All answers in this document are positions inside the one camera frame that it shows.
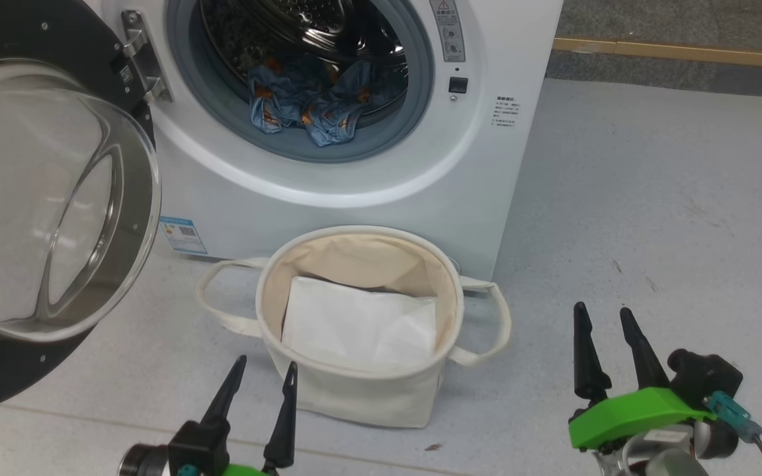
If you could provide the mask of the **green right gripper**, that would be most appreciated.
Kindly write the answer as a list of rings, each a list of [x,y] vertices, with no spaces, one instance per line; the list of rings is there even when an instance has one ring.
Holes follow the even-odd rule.
[[[684,420],[716,420],[707,410],[693,409],[669,388],[669,379],[651,344],[628,307],[620,310],[624,338],[631,347],[638,389],[607,399],[611,378],[601,367],[592,325],[583,302],[573,307],[573,375],[577,397],[595,404],[569,422],[571,446],[596,450],[611,441]]]

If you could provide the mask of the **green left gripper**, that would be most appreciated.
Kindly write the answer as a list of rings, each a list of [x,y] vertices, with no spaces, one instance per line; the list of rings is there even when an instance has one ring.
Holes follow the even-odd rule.
[[[215,425],[227,421],[229,410],[244,376],[247,356],[235,360],[220,389],[208,406],[202,424]],[[298,403],[298,365],[288,365],[282,387],[283,404],[273,428],[269,443],[265,446],[263,468],[229,464],[222,476],[266,476],[294,465],[294,437],[296,437],[296,413]]]

